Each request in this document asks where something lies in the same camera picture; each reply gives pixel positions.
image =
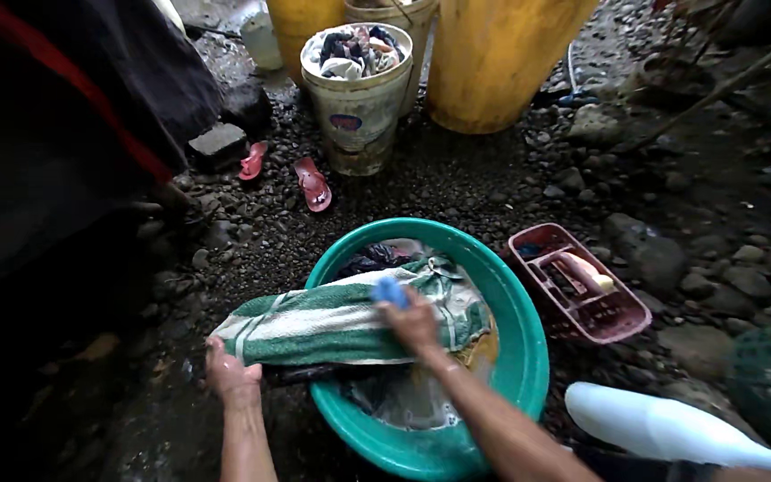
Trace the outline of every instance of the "gravel ground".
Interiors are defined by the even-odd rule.
[[[602,4],[576,42],[579,82],[617,82],[635,59],[646,57],[664,18],[650,17],[648,10],[647,2]],[[207,57],[233,50],[216,50],[217,41],[205,37],[196,46]],[[211,67],[233,83],[233,73]],[[563,81],[559,65],[544,89],[560,88]],[[419,101],[401,121],[388,167],[370,178],[348,179],[330,172],[310,104],[298,99],[294,87],[275,85],[267,89],[273,128],[249,138],[270,144],[261,176],[243,183],[233,167],[191,170],[176,179],[194,199],[191,222],[141,225],[141,246],[162,268],[153,269],[150,299],[140,306],[141,320],[132,321],[138,327],[102,328],[115,331],[121,343],[102,341],[101,352],[108,354],[95,361],[45,366],[45,381],[38,385],[44,388],[36,396],[42,403],[18,430],[24,458],[40,478],[217,478],[221,409],[201,381],[204,336],[247,299],[303,287],[332,243],[373,220],[437,220],[497,252],[513,233],[556,222],[585,245],[623,256],[602,226],[609,214],[627,213],[682,246],[689,256],[685,270],[701,268],[708,276],[716,262],[730,263],[731,253],[698,251],[694,240],[717,235],[733,250],[761,237],[771,243],[771,179],[760,171],[771,166],[771,136],[723,104],[672,132],[666,144],[680,155],[654,151],[618,158],[565,138],[573,109],[535,109],[513,128],[468,137],[435,125]],[[628,135],[667,117],[643,107],[611,107]],[[291,164],[306,155],[315,158],[332,188],[332,205],[322,214],[307,211],[296,186]],[[560,173],[573,168],[583,185],[562,181],[570,176]],[[672,172],[680,175],[680,185],[669,183]],[[207,250],[206,258],[196,255],[200,249]],[[645,287],[632,261],[611,264],[631,287]],[[563,443],[588,440],[562,408],[569,382],[667,394],[666,387],[692,377],[692,368],[682,368],[673,348],[659,343],[663,331],[702,325],[727,336],[726,316],[704,310],[688,293],[673,291],[654,301],[653,327],[624,343],[602,348],[550,343],[551,384],[542,423]],[[758,303],[763,308],[771,299]],[[81,349],[92,338],[71,345]],[[54,353],[48,359],[62,357]],[[720,383],[715,386],[721,389]],[[264,409],[279,479],[389,479],[337,438],[304,387],[268,390]]]

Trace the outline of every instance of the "blue scrub brush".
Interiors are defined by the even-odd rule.
[[[394,304],[400,310],[410,308],[410,299],[403,292],[397,279],[384,276],[371,288],[371,299],[376,302],[387,301]]]

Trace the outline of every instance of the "soapy water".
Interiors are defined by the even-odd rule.
[[[478,356],[475,377],[489,383],[492,372],[493,363]],[[420,365],[391,367],[367,380],[348,382],[344,393],[371,417],[407,432],[438,430],[462,421],[442,385]]]

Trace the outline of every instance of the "pink flip-flop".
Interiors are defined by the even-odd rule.
[[[310,157],[303,157],[294,162],[293,168],[299,176],[299,187],[305,194],[308,209],[319,213],[329,207],[329,203],[332,202],[332,191],[327,185],[327,179],[317,170],[315,161]]]
[[[266,141],[260,141],[252,144],[252,148],[249,149],[249,157],[246,159],[240,159],[240,179],[248,181],[255,179],[258,174],[261,174],[261,159],[266,154]]]

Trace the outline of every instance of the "dark cloth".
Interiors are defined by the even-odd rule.
[[[151,0],[15,0],[6,7],[100,87],[137,148],[158,159],[166,177],[186,167],[182,147],[215,122],[221,93]],[[121,129],[100,115],[97,99],[33,57],[16,33],[6,34],[0,33],[0,276],[158,180],[134,158]]]
[[[657,461],[577,445],[573,453],[605,482],[709,482],[718,465]]]
[[[410,257],[401,257],[394,249],[386,245],[374,243],[367,245],[353,254],[347,263],[338,269],[335,279],[344,279],[361,273],[382,271],[387,268],[397,268],[412,261]]]

